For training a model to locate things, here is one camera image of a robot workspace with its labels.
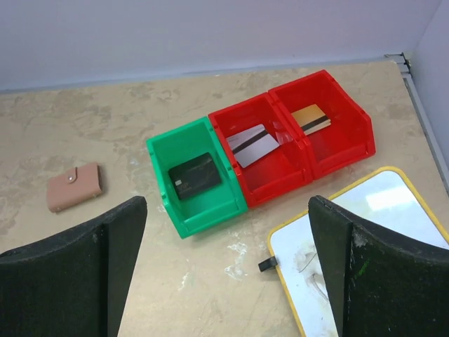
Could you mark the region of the black VIP cards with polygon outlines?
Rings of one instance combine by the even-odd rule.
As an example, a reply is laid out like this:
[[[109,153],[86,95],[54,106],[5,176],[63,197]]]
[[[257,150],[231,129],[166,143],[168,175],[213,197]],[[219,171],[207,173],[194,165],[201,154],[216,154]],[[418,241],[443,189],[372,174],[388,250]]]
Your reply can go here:
[[[168,175],[179,200],[194,197],[222,182],[209,152],[170,168]]]

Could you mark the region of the red plastic bin right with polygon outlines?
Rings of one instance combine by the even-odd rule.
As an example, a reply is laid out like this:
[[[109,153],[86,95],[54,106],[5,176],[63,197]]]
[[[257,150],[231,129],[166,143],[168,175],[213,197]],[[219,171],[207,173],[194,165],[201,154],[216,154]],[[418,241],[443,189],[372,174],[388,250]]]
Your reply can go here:
[[[270,96],[305,146],[312,175],[322,178],[376,153],[371,118],[325,70],[276,86]],[[307,135],[293,114],[316,105],[330,125]]]

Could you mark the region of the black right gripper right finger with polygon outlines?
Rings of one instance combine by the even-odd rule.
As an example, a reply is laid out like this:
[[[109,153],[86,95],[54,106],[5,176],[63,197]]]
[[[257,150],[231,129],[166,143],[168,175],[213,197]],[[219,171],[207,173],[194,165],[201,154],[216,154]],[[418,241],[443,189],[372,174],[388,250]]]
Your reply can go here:
[[[448,335],[448,250],[319,195],[308,213],[339,336]]]

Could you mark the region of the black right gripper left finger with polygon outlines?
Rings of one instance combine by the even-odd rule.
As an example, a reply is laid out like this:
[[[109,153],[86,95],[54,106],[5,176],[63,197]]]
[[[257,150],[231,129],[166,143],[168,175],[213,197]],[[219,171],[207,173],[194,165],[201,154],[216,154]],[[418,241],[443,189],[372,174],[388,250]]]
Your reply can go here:
[[[117,336],[147,220],[135,196],[1,254],[2,336]]]

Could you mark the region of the red plastic bin middle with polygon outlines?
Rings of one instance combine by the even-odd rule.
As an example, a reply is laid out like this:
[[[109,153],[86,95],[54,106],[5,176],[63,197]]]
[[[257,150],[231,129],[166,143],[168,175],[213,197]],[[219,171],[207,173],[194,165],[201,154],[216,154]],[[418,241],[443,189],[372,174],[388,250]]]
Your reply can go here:
[[[288,125],[281,108],[268,93],[210,113],[208,118],[250,208],[305,186],[313,180],[304,142],[293,127]],[[227,138],[259,124],[264,126],[279,146],[244,168],[232,153]]]

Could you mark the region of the silver magnetic stripe cards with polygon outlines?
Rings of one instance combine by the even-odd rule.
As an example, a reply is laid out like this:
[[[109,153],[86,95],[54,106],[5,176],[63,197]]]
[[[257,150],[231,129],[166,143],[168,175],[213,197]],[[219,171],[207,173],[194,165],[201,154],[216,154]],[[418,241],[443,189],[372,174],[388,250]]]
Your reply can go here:
[[[235,159],[246,168],[279,147],[279,143],[269,134],[263,124],[236,133],[226,138]]]

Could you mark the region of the red plastic bin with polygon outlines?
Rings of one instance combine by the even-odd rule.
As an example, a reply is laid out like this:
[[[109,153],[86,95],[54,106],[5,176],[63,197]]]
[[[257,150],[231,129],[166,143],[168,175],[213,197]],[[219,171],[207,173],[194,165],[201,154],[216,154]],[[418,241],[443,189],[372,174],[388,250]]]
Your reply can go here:
[[[305,146],[312,175],[322,178],[376,153],[371,118],[325,70],[276,86],[270,96]],[[316,105],[330,125],[307,135],[293,114]]]
[[[304,142],[293,127],[288,125],[281,108],[268,93],[210,113],[208,118],[250,208],[305,186],[313,180]],[[244,168],[232,153],[227,138],[259,124],[264,126],[279,146]]]

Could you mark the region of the pink leather card holder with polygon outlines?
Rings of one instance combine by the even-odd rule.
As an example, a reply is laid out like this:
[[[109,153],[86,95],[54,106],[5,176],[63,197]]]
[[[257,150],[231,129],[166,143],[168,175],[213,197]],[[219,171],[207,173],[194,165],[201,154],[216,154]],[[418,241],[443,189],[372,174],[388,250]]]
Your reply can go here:
[[[96,162],[72,167],[48,180],[47,207],[59,213],[103,193],[100,165]]]

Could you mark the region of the aluminium table edge rail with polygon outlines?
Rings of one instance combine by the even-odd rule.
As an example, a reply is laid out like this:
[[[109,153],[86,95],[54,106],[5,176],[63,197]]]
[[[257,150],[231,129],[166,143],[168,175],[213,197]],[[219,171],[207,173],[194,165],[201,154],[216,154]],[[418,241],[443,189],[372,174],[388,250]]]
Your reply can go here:
[[[434,132],[432,130],[430,120],[427,116],[424,105],[422,104],[416,85],[413,81],[410,62],[406,59],[404,53],[384,54],[384,58],[396,63],[399,68],[403,81],[406,85],[409,96],[417,113],[417,118],[419,119],[425,138],[427,139],[432,157],[436,163],[439,175],[443,181],[444,188],[446,190],[446,193],[448,193],[448,165],[445,162],[441,148],[439,147],[436,136],[434,135]]]

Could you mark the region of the green plastic bin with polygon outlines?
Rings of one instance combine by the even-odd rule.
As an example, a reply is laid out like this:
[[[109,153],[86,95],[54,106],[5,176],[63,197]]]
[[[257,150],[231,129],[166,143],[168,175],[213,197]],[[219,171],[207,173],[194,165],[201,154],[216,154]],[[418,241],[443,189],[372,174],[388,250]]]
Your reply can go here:
[[[208,117],[147,140],[163,206],[181,238],[248,210]]]

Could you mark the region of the gold magnetic stripe cards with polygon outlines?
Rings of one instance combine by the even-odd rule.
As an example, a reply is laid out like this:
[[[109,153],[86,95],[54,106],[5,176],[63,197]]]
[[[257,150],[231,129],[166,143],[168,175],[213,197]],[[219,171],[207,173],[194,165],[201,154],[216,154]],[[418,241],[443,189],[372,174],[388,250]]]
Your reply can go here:
[[[330,118],[317,104],[293,112],[292,117],[306,136],[331,125]]]

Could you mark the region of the yellow framed whiteboard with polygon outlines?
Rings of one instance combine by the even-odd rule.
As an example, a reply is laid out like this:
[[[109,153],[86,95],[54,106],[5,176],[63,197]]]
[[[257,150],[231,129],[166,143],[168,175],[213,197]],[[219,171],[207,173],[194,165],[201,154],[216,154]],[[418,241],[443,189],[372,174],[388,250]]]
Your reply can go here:
[[[390,230],[448,248],[448,231],[396,167],[379,168],[330,200]],[[336,336],[307,211],[275,227],[269,233],[268,247],[301,336]]]

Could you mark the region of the black whiteboard clip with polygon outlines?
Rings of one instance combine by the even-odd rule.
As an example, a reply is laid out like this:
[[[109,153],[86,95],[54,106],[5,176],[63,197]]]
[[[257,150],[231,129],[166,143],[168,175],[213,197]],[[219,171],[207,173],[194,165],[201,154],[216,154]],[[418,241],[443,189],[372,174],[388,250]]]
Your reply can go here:
[[[271,257],[263,260],[262,262],[258,263],[260,272],[274,269],[277,265],[278,265],[278,261],[275,256],[271,256]]]

